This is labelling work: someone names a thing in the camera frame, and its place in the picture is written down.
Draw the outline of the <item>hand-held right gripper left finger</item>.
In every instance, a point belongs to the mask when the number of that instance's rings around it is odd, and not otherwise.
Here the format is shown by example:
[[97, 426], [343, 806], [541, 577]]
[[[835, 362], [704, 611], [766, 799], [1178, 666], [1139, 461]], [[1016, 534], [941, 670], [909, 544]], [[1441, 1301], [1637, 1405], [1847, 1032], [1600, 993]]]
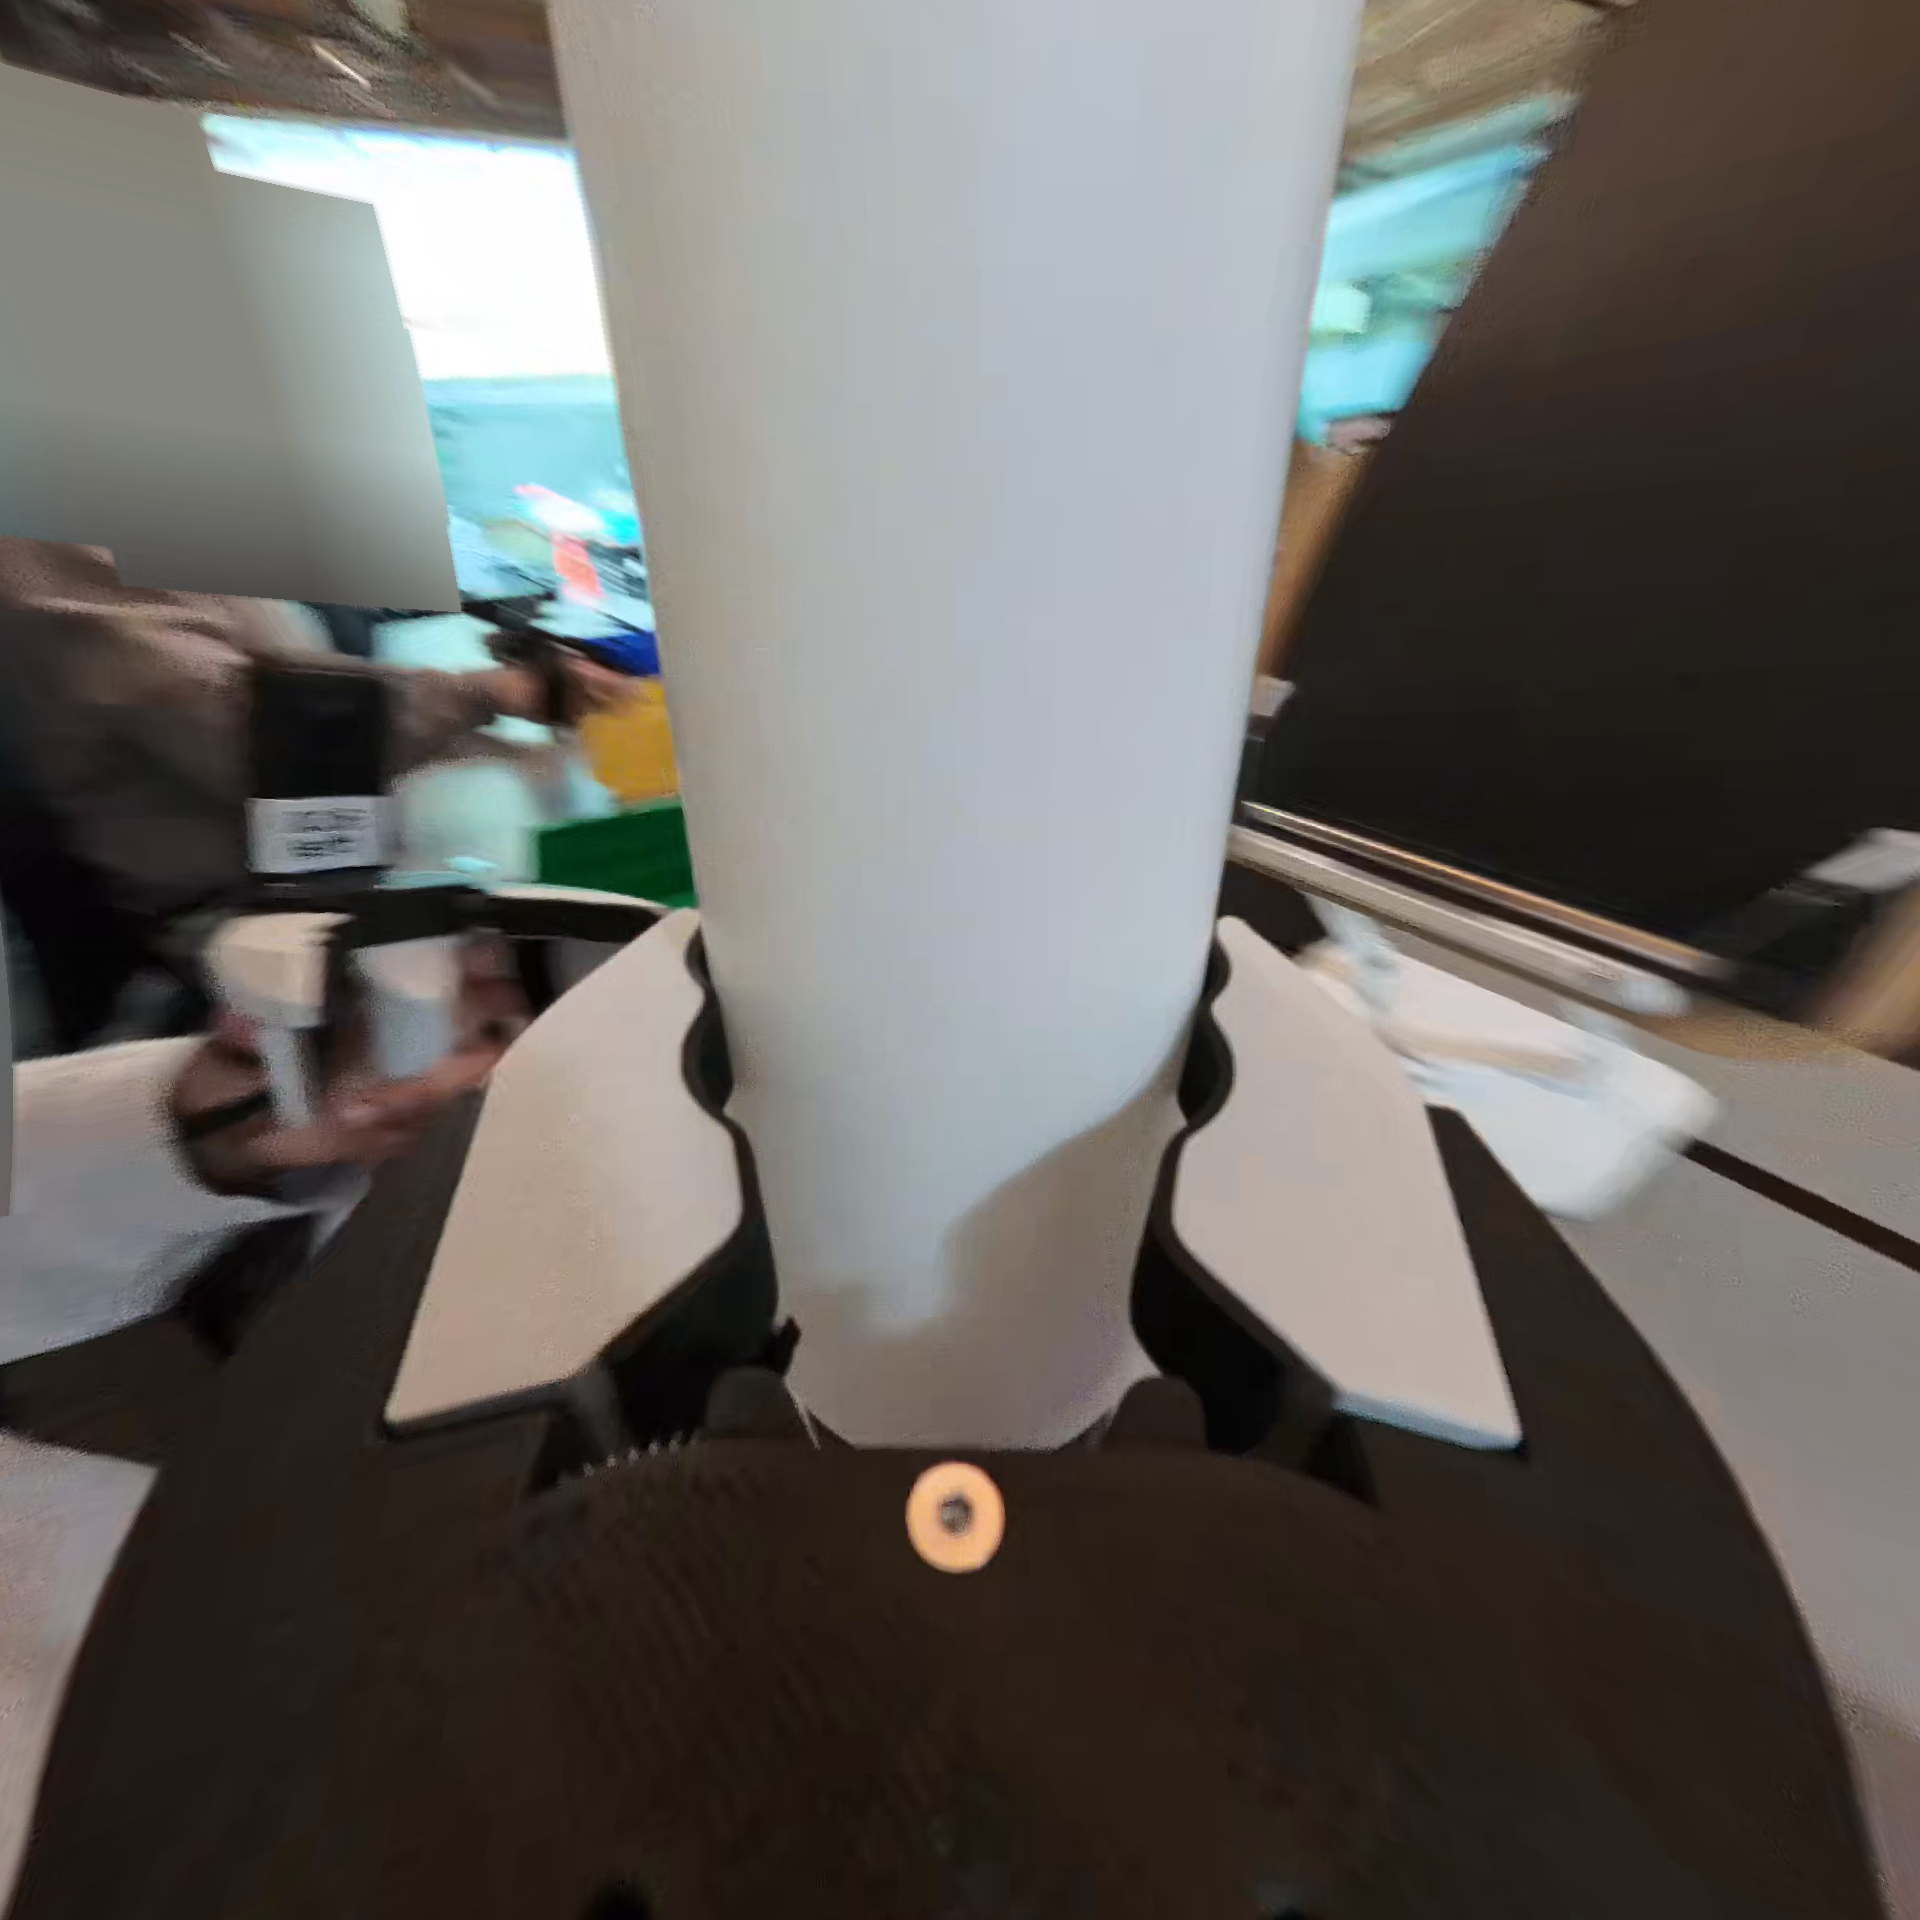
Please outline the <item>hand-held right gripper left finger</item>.
[[385, 1409], [701, 1430], [787, 1315], [694, 907], [568, 989], [495, 1071]]

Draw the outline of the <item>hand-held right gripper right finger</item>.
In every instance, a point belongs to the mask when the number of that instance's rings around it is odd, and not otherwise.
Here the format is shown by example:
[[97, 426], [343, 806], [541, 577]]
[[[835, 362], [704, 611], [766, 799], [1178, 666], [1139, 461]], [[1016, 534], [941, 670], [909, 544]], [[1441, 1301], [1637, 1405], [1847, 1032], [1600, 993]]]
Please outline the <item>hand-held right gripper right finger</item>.
[[1218, 919], [1133, 1287], [1208, 1442], [1359, 1419], [1522, 1449], [1515, 1392], [1426, 1107], [1282, 952]]

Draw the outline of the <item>white water bottle black cap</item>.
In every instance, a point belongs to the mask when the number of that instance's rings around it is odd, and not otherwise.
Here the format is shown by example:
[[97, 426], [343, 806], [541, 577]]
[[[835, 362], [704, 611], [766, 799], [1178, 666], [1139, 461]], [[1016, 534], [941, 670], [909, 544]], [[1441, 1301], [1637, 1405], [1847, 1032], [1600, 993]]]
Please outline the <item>white water bottle black cap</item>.
[[551, 5], [795, 1391], [1055, 1449], [1213, 949], [1360, 5]]

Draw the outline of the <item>person's left forearm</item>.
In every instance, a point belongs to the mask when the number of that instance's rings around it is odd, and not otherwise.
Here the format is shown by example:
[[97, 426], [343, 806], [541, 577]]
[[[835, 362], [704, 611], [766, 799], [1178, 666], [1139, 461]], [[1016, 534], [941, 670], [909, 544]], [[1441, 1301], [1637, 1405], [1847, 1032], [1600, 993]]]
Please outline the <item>person's left forearm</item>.
[[217, 1255], [298, 1222], [341, 1230], [367, 1177], [298, 1177], [225, 1197], [190, 1170], [171, 1093], [194, 1040], [128, 1040], [15, 1073], [11, 1209], [2, 1222], [2, 1361], [53, 1354], [171, 1305]]

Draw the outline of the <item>person's left hand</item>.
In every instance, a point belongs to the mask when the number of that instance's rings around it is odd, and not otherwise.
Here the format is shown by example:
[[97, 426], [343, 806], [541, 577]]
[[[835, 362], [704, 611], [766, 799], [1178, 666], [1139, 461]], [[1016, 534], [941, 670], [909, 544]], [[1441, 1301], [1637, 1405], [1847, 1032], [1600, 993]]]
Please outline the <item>person's left hand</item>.
[[454, 1103], [481, 1091], [503, 1057], [501, 1033], [454, 1049], [421, 1078], [378, 1081], [360, 1064], [337, 1071], [307, 1121], [287, 1121], [246, 1026], [221, 1029], [189, 1057], [167, 1096], [183, 1162], [225, 1197], [282, 1197], [307, 1176], [378, 1169], [415, 1145]]

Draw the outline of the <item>wooden document stand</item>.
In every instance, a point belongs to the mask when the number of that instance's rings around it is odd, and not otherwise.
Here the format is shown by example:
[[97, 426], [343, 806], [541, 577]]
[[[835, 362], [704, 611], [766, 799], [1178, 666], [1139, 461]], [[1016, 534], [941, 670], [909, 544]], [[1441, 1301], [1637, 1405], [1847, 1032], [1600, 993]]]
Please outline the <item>wooden document stand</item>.
[[1790, 1021], [1736, 963], [1241, 803], [1232, 862], [1326, 927], [1310, 971], [1546, 1211], [1691, 1160], [1862, 1242], [1915, 1242], [1915, 1065], [1883, 1006]]

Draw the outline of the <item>yellow box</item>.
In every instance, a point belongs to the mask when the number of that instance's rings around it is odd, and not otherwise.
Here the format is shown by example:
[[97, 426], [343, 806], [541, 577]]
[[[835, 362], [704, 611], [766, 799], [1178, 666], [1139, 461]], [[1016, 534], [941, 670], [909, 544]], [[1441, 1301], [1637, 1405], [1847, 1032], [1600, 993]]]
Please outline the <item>yellow box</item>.
[[576, 728], [593, 779], [619, 808], [673, 801], [679, 761], [662, 679], [637, 679], [623, 702], [590, 711]]

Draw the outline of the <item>green box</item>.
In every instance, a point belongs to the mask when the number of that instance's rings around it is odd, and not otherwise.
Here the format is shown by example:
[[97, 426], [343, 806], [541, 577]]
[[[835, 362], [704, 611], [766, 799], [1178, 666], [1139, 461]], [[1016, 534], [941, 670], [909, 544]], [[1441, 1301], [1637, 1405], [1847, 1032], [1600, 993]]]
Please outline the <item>green box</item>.
[[647, 801], [602, 818], [543, 827], [535, 878], [669, 910], [701, 904], [682, 801]]

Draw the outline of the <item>person's white sweatshirt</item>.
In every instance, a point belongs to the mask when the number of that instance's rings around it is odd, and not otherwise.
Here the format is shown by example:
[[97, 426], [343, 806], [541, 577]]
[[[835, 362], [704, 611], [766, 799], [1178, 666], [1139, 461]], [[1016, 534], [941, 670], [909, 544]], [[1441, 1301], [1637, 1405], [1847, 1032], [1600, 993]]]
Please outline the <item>person's white sweatshirt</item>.
[[66, 1682], [153, 1471], [2, 1437], [2, 1901]]

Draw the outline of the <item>black sheet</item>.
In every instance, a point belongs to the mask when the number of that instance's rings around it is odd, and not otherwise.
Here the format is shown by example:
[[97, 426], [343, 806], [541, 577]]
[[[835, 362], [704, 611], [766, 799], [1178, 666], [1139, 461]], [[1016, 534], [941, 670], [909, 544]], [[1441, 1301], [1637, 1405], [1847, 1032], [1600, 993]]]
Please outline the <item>black sheet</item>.
[[1254, 803], [1695, 941], [1915, 827], [1919, 5], [1634, 5], [1346, 511]]

